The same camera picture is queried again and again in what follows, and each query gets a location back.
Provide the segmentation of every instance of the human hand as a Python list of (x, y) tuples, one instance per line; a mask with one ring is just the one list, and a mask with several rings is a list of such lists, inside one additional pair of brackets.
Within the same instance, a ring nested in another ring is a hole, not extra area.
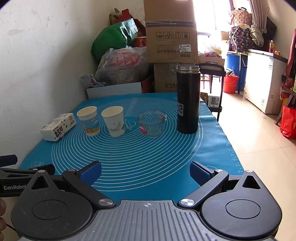
[[(2, 216), (6, 211), (6, 203), (5, 201), (0, 198), (0, 216)], [(4, 236), (2, 231), (6, 228), (6, 221), (4, 220), (4, 218), (0, 217), (0, 241), (4, 240)]]

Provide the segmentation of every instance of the blue silicone mat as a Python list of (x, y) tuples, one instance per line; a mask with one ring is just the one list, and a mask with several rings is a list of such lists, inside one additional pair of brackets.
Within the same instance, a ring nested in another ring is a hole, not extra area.
[[(86, 106), (96, 106), (101, 132), (87, 137), (76, 113)], [(113, 138), (100, 113), (107, 107), (124, 108), (126, 132)], [(158, 109), (167, 114), (164, 134), (148, 138), (139, 131), (137, 116), (145, 110)], [(243, 168), (216, 118), (200, 102), (199, 129), (185, 135), (176, 130), (176, 93), (150, 93), (89, 99), (72, 111), (77, 125), (61, 140), (42, 140), (25, 158), (21, 169), (53, 163), (56, 174), (69, 168), (81, 169), (94, 160), (102, 164), (102, 175), (93, 187), (114, 199), (174, 200), (199, 186), (189, 175), (192, 161), (210, 169), (224, 169), (241, 175)]]

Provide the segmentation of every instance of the white wall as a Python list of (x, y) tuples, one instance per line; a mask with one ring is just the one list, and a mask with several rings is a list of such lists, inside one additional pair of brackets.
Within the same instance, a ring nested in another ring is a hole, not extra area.
[(267, 16), (277, 26), (274, 37), (275, 50), (289, 58), (292, 35), (296, 28), (296, 11), (284, 0), (266, 0), (270, 7)]
[(238, 10), (241, 7), (244, 7), (247, 9), (249, 13), (252, 12), (249, 0), (233, 0), (233, 6), (236, 10)]
[(110, 5), (12, 0), (0, 10), (0, 155), (20, 163), (45, 124), (86, 98), (79, 78), (96, 71), (91, 45), (109, 25)]
[(129, 9), (130, 14), (139, 19), (142, 24), (145, 23), (144, 0), (112, 0), (111, 8), (117, 8), (119, 11)]

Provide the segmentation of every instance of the white paper cup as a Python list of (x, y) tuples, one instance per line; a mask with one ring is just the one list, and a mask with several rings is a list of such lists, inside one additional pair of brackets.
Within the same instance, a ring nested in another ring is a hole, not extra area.
[(122, 106), (109, 107), (103, 110), (101, 115), (112, 137), (119, 137), (125, 133)]
[(77, 112), (79, 120), (87, 136), (93, 137), (100, 133), (100, 125), (95, 106), (85, 107)]

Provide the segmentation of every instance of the curtain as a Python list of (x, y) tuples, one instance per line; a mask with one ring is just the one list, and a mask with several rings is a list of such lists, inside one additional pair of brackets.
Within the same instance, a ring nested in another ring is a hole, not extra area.
[(260, 30), (260, 32), (266, 33), (266, 17), (267, 17), (267, 8), (264, 0), (249, 0), (252, 15), (253, 15), (253, 24)]

